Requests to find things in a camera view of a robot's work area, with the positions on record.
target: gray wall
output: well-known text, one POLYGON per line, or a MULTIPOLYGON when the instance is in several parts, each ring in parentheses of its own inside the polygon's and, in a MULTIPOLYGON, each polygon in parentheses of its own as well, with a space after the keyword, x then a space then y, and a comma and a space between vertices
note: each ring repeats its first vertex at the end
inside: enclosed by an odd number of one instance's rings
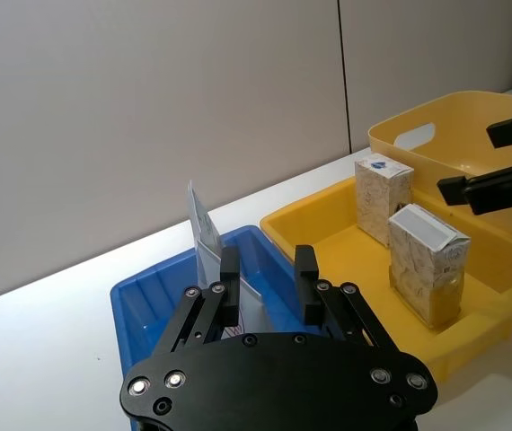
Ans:
MULTIPOLYGON (((355 147, 512 86, 512 0, 341 0, 355 147)), ((348 152, 335 0, 0 0, 0 293, 348 152)))
POLYGON ((449 92, 512 88, 512 0, 341 0, 354 151, 449 92))

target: yellow plastic bin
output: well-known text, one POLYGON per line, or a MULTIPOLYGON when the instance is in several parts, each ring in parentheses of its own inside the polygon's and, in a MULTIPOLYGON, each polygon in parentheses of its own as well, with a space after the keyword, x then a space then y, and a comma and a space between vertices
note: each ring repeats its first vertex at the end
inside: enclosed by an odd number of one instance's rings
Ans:
MULTIPOLYGON (((455 92, 383 121, 368 134, 374 152, 414 168, 414 186, 441 199, 436 183, 442 178, 512 166, 512 146, 495 149, 486 133, 490 124, 510 118, 510 94, 455 92), (405 141, 412 130, 428 125, 433 125, 434 135, 427 143, 406 150, 396 140, 403 136, 405 141)), ((468 207, 452 207, 452 211, 472 213, 468 207)), ((512 208, 477 217, 512 233, 512 208)))
POLYGON ((472 238, 460 316, 431 330, 390 288, 389 250, 357 228, 355 187, 354 178, 344 180, 268 215, 260 226, 290 259, 297 244, 311 244, 321 277, 357 283, 400 349, 424 361, 439 381, 512 334, 512 235, 415 190, 416 203, 472 238))

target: table surface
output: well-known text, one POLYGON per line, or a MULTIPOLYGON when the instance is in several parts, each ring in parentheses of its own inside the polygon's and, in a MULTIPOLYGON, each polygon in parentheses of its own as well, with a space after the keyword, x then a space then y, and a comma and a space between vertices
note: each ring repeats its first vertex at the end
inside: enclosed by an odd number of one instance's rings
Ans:
MULTIPOLYGON (((344 180, 343 157, 210 212, 221 233, 344 180)), ((0 430, 128 431, 110 289, 192 247, 183 222, 0 296, 0 430)), ((421 430, 512 429, 512 339, 440 385, 421 430)))

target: cardboard box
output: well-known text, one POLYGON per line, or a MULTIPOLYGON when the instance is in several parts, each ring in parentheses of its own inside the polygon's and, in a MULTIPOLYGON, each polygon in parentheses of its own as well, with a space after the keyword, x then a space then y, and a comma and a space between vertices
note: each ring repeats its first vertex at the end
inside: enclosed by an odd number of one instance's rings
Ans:
POLYGON ((454 320, 470 238, 422 207, 390 217, 390 284, 431 328, 454 320))
POLYGON ((388 246, 388 218, 411 202, 414 170, 381 154, 356 161, 358 227, 388 246))

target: blue plastic bin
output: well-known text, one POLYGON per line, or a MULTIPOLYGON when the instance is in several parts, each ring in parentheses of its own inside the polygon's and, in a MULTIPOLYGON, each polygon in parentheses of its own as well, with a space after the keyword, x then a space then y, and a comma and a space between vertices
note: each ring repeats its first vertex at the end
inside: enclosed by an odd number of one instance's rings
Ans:
MULTIPOLYGON (((222 235, 222 241, 238 247, 243 276, 262 294, 276 331, 316 332, 297 317, 300 312, 292 265, 259 228, 241 227, 222 235)), ((112 288, 110 299, 124 375, 150 356, 183 290, 197 283, 196 253, 190 249, 112 288)))

